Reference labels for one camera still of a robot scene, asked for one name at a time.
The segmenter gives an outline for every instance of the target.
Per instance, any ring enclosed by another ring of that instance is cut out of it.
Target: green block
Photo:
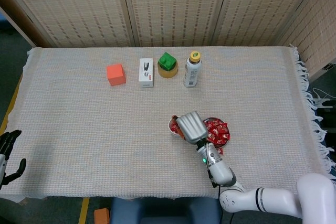
[[[159,65],[162,69],[170,71],[175,67],[176,59],[167,52],[165,52],[159,59]]]

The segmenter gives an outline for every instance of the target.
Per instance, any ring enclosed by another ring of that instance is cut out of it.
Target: orange cube
[[[94,224],[109,224],[110,215],[107,208],[102,208],[94,211]]]
[[[106,67],[107,79],[111,86],[126,83],[126,77],[121,64],[109,65]]]

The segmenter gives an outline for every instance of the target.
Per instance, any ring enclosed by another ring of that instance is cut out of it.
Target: yellow tape
[[[160,67],[159,63],[157,63],[157,71],[159,72],[159,75],[161,75],[163,78],[172,78],[177,74],[177,71],[179,70],[179,65],[176,63],[175,67],[170,70],[164,70]]]
[[[90,198],[83,198],[82,209],[80,210],[79,221],[78,224],[85,224],[86,215],[88,213]]]
[[[4,132],[6,130],[7,123],[8,123],[8,115],[9,115],[9,113],[12,111],[12,109],[14,107],[15,100],[16,100],[16,97],[17,97],[17,93],[19,91],[19,86],[20,86],[21,80],[22,80],[22,74],[21,74],[21,77],[20,77],[20,80],[19,80],[18,84],[16,85],[14,94],[12,96],[12,99],[11,99],[10,103],[9,103],[9,106],[8,106],[7,112],[5,114],[5,117],[4,117],[3,121],[2,121],[2,124],[1,124],[1,127],[0,127],[0,135],[4,134]]]

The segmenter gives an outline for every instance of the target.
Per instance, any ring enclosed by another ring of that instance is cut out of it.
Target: white tablecloth
[[[201,52],[202,69],[187,89],[192,50]],[[157,73],[165,51],[180,65],[172,79]],[[154,59],[154,88],[140,89],[140,58]],[[190,111],[228,123],[224,160],[247,189],[295,191],[300,175],[330,168],[297,60],[287,47],[34,48],[7,127],[22,135],[6,171],[21,158],[27,168],[0,197],[216,197],[196,146],[167,128],[171,115]],[[126,84],[107,81],[114,63]]]

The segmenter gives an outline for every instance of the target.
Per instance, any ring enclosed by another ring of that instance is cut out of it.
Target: white box
[[[152,88],[154,86],[153,58],[142,58],[139,64],[140,88]]]

